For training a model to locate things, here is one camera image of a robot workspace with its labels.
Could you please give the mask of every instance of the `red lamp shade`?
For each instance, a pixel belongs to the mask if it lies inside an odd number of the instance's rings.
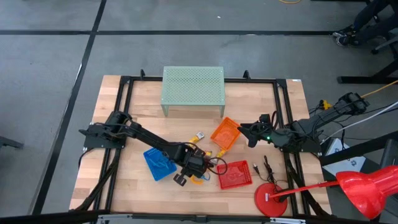
[[[398,166],[388,166],[371,174],[343,171],[336,179],[354,206],[367,218],[376,218],[386,198],[398,193]]]

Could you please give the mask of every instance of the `blue plastic basket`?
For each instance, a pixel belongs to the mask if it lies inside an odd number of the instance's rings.
[[[144,152],[144,157],[156,181],[177,170],[177,166],[155,148]]]

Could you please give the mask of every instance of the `green perforated shelf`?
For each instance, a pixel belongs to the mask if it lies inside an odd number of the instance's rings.
[[[161,104],[225,106],[224,68],[164,67]]]

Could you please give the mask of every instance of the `red plastic basket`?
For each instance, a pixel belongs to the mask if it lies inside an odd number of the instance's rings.
[[[211,135],[210,139],[223,150],[229,150],[241,134],[238,127],[239,124],[237,122],[229,117],[225,117],[216,131]]]
[[[231,189],[252,184],[251,175],[247,161],[231,162],[228,170],[224,175],[219,175],[220,187],[222,190]],[[217,171],[222,173],[225,171],[225,165],[218,165]]]

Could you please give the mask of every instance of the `orange plastic basket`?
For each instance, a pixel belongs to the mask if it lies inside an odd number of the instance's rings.
[[[211,135],[211,140],[223,150],[229,150],[241,134],[238,130],[239,126],[240,125],[231,118],[225,117],[216,131]]]

